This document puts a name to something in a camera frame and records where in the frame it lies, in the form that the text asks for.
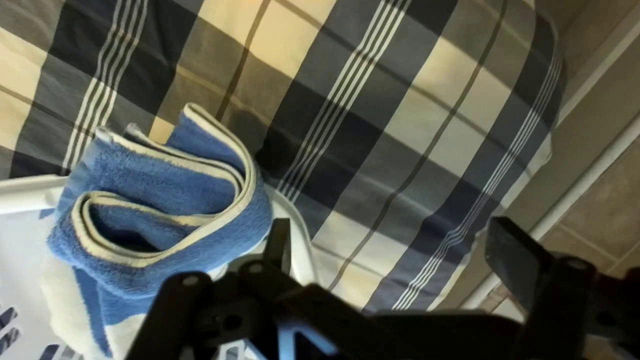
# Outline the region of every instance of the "bed sheet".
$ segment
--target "bed sheet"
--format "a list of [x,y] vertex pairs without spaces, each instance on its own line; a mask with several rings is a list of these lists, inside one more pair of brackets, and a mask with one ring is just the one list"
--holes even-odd
[[98,127],[215,115],[295,205],[320,285],[433,308],[549,158],[552,26],[523,0],[0,5],[0,179],[67,174]]

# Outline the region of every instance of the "plaid fabric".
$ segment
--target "plaid fabric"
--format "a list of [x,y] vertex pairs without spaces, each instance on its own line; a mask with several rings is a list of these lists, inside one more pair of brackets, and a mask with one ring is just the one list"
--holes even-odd
[[98,127],[161,140],[197,102],[365,310],[441,301],[549,158],[561,90],[523,0],[13,0],[0,26],[0,179],[67,174]]

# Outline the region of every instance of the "blue towel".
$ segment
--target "blue towel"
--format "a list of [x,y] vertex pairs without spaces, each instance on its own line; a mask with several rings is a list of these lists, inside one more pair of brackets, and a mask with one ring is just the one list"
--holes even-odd
[[[98,348],[100,356],[117,359],[128,345],[114,342],[131,341],[139,315],[170,274],[220,271],[245,255],[265,236],[271,208],[241,142],[187,105],[164,147],[135,128],[123,136],[98,130],[67,179],[55,217],[48,245],[71,269],[67,285],[78,290],[62,288],[80,295],[95,342],[78,350]],[[52,286],[46,295],[54,312],[74,303]],[[120,325],[128,325],[125,336],[114,334]],[[69,346],[82,342],[59,336]]]

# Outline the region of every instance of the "folded towel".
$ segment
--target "folded towel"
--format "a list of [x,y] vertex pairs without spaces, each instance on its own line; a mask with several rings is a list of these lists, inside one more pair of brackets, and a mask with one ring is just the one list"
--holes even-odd
[[[164,147],[135,128],[123,136],[98,130],[55,217],[48,245],[71,273],[52,271],[57,280],[43,290],[54,328],[74,333],[59,336],[75,350],[120,359],[128,345],[114,342],[131,341],[170,274],[220,273],[265,236],[271,208],[241,142],[187,105]],[[78,295],[82,308],[59,310]],[[59,326],[74,312],[87,328]]]

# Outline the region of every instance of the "black object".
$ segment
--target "black object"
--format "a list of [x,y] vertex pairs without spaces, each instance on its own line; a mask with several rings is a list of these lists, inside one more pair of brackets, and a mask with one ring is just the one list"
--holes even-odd
[[575,360],[583,334],[640,359],[640,269],[615,280],[580,259],[552,256],[507,218],[490,222],[485,260],[527,310],[525,325],[480,312],[363,316],[288,271],[288,221],[276,221],[261,259],[212,283],[175,274],[134,341],[129,360],[213,359],[245,341],[264,359]]

